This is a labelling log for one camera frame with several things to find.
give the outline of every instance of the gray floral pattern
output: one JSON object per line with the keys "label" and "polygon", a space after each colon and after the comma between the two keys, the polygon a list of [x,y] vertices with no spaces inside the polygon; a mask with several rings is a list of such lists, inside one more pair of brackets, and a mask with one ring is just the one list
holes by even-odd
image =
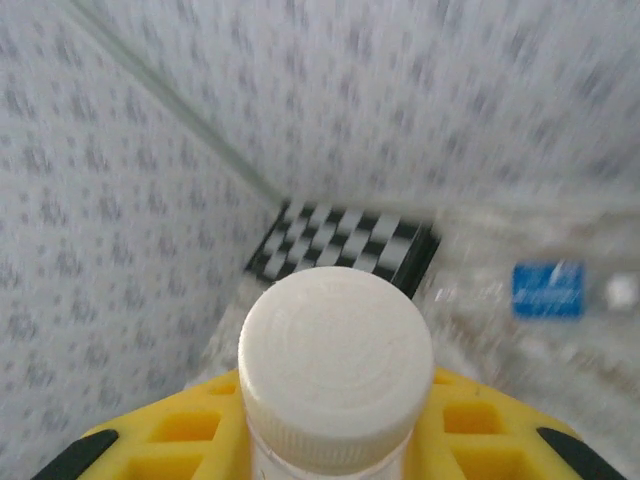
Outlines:
{"label": "gray floral pattern", "polygon": [[45,3],[0,2],[2,480],[180,389],[274,218]]}
{"label": "gray floral pattern", "polygon": [[283,191],[640,198],[635,2],[79,1]]}

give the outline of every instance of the blue label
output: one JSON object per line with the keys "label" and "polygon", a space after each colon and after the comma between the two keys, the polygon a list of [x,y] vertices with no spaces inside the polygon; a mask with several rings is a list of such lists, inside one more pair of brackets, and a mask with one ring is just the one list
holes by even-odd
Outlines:
{"label": "blue label", "polygon": [[513,269],[513,313],[522,318],[577,319],[584,313],[584,265],[523,263]]}

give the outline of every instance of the black and white checkerboard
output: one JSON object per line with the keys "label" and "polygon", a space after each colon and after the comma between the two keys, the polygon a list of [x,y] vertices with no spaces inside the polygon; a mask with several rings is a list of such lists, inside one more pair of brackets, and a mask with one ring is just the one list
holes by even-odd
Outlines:
{"label": "black and white checkerboard", "polygon": [[316,266],[373,273],[412,297],[439,240],[399,215],[286,203],[247,265],[265,282]]}

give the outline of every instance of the white plastic bottle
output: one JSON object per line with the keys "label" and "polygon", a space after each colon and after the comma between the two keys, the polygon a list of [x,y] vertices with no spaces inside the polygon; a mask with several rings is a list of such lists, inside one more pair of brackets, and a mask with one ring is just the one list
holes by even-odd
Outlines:
{"label": "white plastic bottle", "polygon": [[288,276],[247,315],[238,365],[253,480],[402,480],[434,357],[393,285],[341,267]]}

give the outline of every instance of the bottle cap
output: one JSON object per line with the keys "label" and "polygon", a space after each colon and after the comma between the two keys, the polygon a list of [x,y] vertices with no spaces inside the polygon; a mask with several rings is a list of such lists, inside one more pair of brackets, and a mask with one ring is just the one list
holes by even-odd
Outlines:
{"label": "bottle cap", "polygon": [[415,305],[369,273],[317,267],[289,275],[250,310],[238,347],[252,430],[282,460],[344,475],[410,434],[434,374]]}
{"label": "bottle cap", "polygon": [[605,297],[610,310],[630,310],[640,302],[640,280],[633,273],[616,273],[606,286]]}

